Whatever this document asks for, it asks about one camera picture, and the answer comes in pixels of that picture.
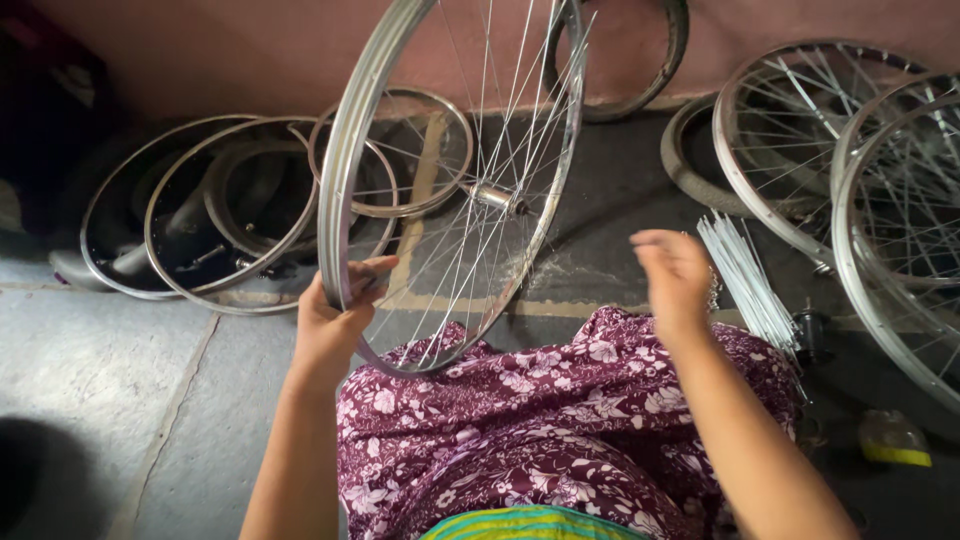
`purple floral dress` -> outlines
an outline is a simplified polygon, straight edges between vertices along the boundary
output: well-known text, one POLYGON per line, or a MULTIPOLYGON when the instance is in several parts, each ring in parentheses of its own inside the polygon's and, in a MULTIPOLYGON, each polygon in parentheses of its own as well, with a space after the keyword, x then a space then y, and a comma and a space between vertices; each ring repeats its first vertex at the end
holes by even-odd
MULTIPOLYGON (((418 538, 514 504, 573 508, 655 540, 714 537, 731 518, 653 323, 602 307, 567 345, 499 354, 479 342, 428 380, 357 369, 337 405, 350 538, 418 538)), ((792 437, 783 356, 736 327, 713 332, 792 437)), ((448 324, 444 344, 463 333, 448 324)))

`stone floor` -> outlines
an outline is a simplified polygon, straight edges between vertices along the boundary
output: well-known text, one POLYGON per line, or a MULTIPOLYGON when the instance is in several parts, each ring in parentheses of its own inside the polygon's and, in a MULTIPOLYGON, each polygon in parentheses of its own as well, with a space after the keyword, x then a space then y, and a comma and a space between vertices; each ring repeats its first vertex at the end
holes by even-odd
MULTIPOLYGON (((693 232, 706 209, 660 166, 669 119, 585 126, 538 274, 488 340, 501 350, 564 342, 592 310, 645 304, 627 236, 693 232)), ((711 148, 697 152, 708 156, 711 148)), ((960 423, 850 331, 831 278, 758 223, 757 248, 788 309, 810 297, 837 316, 837 358, 804 381, 827 445, 814 456, 868 524, 870 539, 955 536, 960 423), (897 408, 925 429, 931 469, 858 457, 863 410, 897 408)), ((0 236, 0 418, 31 422, 45 467, 11 538, 235 538, 294 345, 293 316, 217 316, 186 302, 147 303, 58 284, 38 246, 0 236)), ((730 314, 727 298, 721 307, 730 314)))

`pink wall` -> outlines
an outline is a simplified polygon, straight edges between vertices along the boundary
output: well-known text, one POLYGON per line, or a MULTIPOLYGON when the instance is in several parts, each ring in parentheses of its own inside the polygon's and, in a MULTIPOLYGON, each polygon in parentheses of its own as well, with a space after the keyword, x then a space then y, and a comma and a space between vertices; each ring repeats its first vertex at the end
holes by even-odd
MULTIPOLYGON (((316 114, 339 98, 389 3, 35 0, 42 11, 107 61, 122 95, 153 117, 227 111, 316 114)), ((667 95, 717 89, 751 55, 809 37, 867 40, 935 68, 960 68, 956 55, 960 33, 954 29, 960 21, 960 2, 955 0, 692 0, 690 4, 690 42, 667 95)), ((463 75, 452 61, 441 14, 434 10, 401 59, 393 82, 430 86, 465 106, 462 77, 479 85, 483 74, 483 47, 476 46, 484 35, 480 5, 485 9, 487 2, 444 3, 447 20, 457 29, 463 75)), ((666 36, 656 5, 655 0, 591 0, 585 18, 599 10, 589 46, 592 97, 629 95, 655 72, 666 36)), ((504 93, 516 69, 516 45, 527 8, 522 0, 494 2, 492 52, 504 93)), ((548 13, 548 1, 535 0, 528 32, 538 45, 548 13)), ((521 79, 533 65, 535 53, 530 48, 525 51, 521 79)), ((488 77, 489 91, 492 79, 488 77)), ((526 97, 532 100, 534 93, 528 91, 526 97)))

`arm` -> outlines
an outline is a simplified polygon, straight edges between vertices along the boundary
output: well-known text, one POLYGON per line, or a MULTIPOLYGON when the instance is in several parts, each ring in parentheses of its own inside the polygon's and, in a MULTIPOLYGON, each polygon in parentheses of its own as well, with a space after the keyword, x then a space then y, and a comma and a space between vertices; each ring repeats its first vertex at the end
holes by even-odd
POLYGON ((670 231, 643 231, 631 241, 650 281, 657 336, 673 358, 693 422, 741 528, 761 540, 858 538, 824 480, 713 342, 703 247, 670 231))
MULTIPOLYGON (((396 257, 352 263, 365 282, 396 266, 396 257)), ((363 292, 341 313, 326 303, 320 274, 300 296, 297 346, 280 389, 273 429, 240 531, 241 540, 336 538, 336 388, 357 339, 385 288, 363 292)))

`rubber tire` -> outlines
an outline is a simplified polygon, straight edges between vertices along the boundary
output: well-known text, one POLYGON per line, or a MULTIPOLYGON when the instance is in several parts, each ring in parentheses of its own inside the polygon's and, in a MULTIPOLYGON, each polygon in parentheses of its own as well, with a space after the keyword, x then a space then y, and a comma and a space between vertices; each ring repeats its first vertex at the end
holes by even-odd
MULTIPOLYGON (((586 4, 586 2, 587 0, 581 0, 581 4, 586 4)), ((660 66, 657 76, 643 90, 643 93, 633 99, 600 106, 590 106, 584 103, 581 114, 585 122, 602 124, 622 120, 646 107, 660 95, 663 87, 673 79, 673 75, 680 67, 680 62, 684 59, 684 53, 686 52, 686 42, 690 35, 690 14, 686 7, 686 0, 661 0, 661 2, 666 12, 670 38, 667 44, 666 58, 660 66)), ((553 25, 553 28, 547 34, 546 53, 543 58, 543 89, 550 92, 551 97, 555 100, 559 97, 557 95, 557 82, 560 80, 560 75, 557 73, 557 45, 560 43, 560 36, 565 27, 564 17, 559 17, 557 24, 553 25)))
MULTIPOLYGON (((732 189, 724 189, 712 184, 697 174, 681 150, 686 127, 700 114, 712 111, 716 97, 716 94, 710 94, 695 99, 677 111, 660 139, 660 160, 670 180, 694 201, 729 215, 753 218, 754 213, 732 189)), ((779 206, 781 213, 801 214, 818 208, 823 202, 822 197, 804 196, 786 201, 773 200, 770 204, 779 206)))

